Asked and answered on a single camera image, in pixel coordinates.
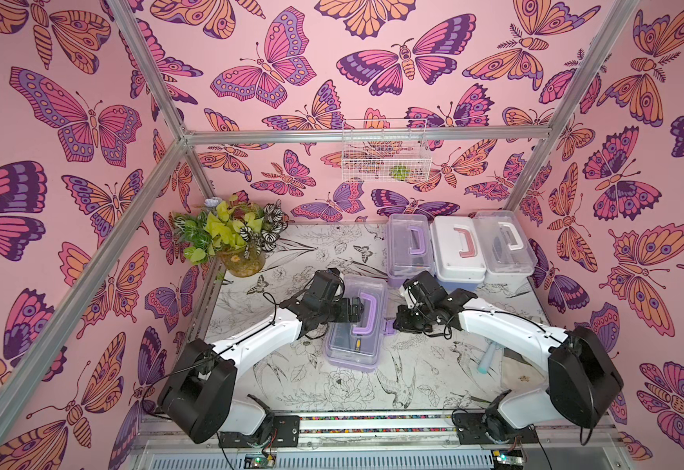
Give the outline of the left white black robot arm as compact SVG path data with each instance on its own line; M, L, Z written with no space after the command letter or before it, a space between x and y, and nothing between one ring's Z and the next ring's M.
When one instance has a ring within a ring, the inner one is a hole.
M316 271L284 301L265 297L273 306L267 319L216 343L191 341L164 379L155 409L195 444L224 435L240 436L251 446L269 442L275 436L275 413L260 399L236 397L238 379L318 327L355 324L364 314L360 298L345 296L344 278L336 268Z

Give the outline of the white clear-lid toolbox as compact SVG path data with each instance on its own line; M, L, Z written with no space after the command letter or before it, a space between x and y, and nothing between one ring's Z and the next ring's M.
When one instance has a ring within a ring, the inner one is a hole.
M487 285L519 291L534 272L537 257L512 211L479 211L472 218L486 264Z

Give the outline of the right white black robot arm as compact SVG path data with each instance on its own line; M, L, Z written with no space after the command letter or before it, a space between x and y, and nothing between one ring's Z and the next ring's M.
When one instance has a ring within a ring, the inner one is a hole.
M393 322L403 333L434 337L456 330L519 354L545 377L524 392L507 391L485 409L480 428L497 444L510 442L520 431L547 421L565 419L592 431L622 392L624 382L598 336L589 328L572 330L543 326L502 311L465 289L447 291L428 271L404 282L406 303Z

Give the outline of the purple toolbox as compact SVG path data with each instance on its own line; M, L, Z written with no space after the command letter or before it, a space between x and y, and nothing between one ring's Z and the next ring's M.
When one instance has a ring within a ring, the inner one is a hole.
M362 310L357 322L331 325L324 342L324 355L331 365L365 373L377 369L388 297L388 284L383 279L357 275L345 278L344 298Z
M425 215L391 215L385 227L388 284L399 289L420 272L435 273L429 222Z

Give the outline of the blue white toolbox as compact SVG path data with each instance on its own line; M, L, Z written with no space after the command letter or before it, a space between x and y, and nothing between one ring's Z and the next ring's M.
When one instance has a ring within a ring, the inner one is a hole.
M449 292L461 288L474 292L486 276L473 219L441 215L431 225L436 277Z

